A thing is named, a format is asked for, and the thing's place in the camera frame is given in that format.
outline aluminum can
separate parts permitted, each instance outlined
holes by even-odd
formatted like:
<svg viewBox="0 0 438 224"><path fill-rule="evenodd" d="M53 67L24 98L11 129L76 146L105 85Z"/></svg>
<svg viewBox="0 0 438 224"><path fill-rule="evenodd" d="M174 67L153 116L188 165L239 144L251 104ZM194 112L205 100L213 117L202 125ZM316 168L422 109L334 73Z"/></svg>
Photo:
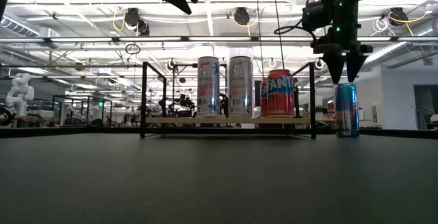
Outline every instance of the aluminum can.
<svg viewBox="0 0 438 224"><path fill-rule="evenodd" d="M201 57L198 60L197 117L219 117L219 59Z"/></svg>
<svg viewBox="0 0 438 224"><path fill-rule="evenodd" d="M272 70L268 80L268 116L291 116L294 111L294 87L289 70Z"/></svg>
<svg viewBox="0 0 438 224"><path fill-rule="evenodd" d="M359 112L355 84L339 84L335 87L335 120L339 137L359 136Z"/></svg>
<svg viewBox="0 0 438 224"><path fill-rule="evenodd" d="M230 59L229 116L253 116L253 61L246 56Z"/></svg>
<svg viewBox="0 0 438 224"><path fill-rule="evenodd" d="M260 116L268 115L268 88L266 86L268 79L263 78L260 83Z"/></svg>

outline white can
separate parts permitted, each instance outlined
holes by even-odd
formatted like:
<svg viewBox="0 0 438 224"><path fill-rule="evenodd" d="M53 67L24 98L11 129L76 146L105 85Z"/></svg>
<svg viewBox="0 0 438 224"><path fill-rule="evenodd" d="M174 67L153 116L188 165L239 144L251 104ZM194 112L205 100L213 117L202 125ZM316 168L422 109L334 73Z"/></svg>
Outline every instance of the white can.
<svg viewBox="0 0 438 224"><path fill-rule="evenodd" d="M253 117L253 61L246 56L230 59L229 116Z"/></svg>
<svg viewBox="0 0 438 224"><path fill-rule="evenodd" d="M219 71L218 58L199 58L197 117L219 117Z"/></svg>

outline black table surface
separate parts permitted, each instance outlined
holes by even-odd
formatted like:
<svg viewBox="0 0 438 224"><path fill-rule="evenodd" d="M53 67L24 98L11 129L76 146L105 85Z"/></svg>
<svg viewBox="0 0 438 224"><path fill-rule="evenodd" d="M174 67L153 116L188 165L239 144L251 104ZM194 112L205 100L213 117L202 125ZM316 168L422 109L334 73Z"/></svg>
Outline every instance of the black table surface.
<svg viewBox="0 0 438 224"><path fill-rule="evenodd" d="M0 223L438 223L438 142L0 139Z"/></svg>

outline red bull can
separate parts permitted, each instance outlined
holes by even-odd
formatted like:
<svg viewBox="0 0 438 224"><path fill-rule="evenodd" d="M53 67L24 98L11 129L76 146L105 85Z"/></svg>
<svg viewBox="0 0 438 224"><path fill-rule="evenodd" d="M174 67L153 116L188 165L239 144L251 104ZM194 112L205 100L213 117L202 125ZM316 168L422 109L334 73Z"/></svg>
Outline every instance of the red bull can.
<svg viewBox="0 0 438 224"><path fill-rule="evenodd" d="M263 78L260 83L260 116L268 115L268 88L266 86L268 79Z"/></svg>
<svg viewBox="0 0 438 224"><path fill-rule="evenodd" d="M201 57L198 60L197 117L219 117L219 59Z"/></svg>
<svg viewBox="0 0 438 224"><path fill-rule="evenodd" d="M359 110L355 84L335 86L335 121L339 137L359 136Z"/></svg>
<svg viewBox="0 0 438 224"><path fill-rule="evenodd" d="M253 116L253 61L246 56L230 59L229 116Z"/></svg>
<svg viewBox="0 0 438 224"><path fill-rule="evenodd" d="M267 79L268 116L291 116L294 111L294 87L289 70L272 70Z"/></svg>

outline yellow cable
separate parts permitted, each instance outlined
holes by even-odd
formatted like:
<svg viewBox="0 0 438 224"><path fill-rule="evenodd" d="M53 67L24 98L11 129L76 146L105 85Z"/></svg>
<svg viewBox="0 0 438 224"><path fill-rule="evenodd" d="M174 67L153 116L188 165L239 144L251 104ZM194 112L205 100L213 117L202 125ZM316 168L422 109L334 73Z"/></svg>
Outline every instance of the yellow cable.
<svg viewBox="0 0 438 224"><path fill-rule="evenodd" d="M406 24L406 26L408 27L409 32L411 32L411 35L414 36L411 27L409 26L409 23ZM430 58L430 56L426 53L426 51L423 49L423 47L420 45L420 49L423 51L424 55L430 60L430 62L432 62L432 64L434 64L436 67L438 67L432 60L432 58Z"/></svg>
<svg viewBox="0 0 438 224"><path fill-rule="evenodd" d="M116 26L116 13L114 13L114 16L112 17L112 26L114 26L114 29L116 29L118 32L121 32L123 30L123 28L125 28L125 16L126 13L123 14L123 22L122 22L122 28L119 29Z"/></svg>
<svg viewBox="0 0 438 224"><path fill-rule="evenodd" d="M259 18L257 17L257 19L250 25L240 25L234 18L234 14L235 12L232 13L231 17L233 17L233 21L236 25L239 25L240 27L247 27L248 28L248 36L251 36L251 31L249 30L249 28L253 25L255 25L255 23L257 23L257 21L259 21Z"/></svg>
<svg viewBox="0 0 438 224"><path fill-rule="evenodd" d="M422 20L422 19L427 15L427 10L428 10L428 9L429 9L429 7L426 7L426 12L423 14L423 16L422 16L421 18L417 18L417 19L414 19L414 20L412 20L412 21L399 21L398 19L392 18L392 17L391 17L391 14L393 14L393 12L390 12L390 13L388 14L388 17L389 17L390 19L392 19L393 21L395 21L395 22L399 22L399 23L412 23L412 22L416 22L416 21Z"/></svg>

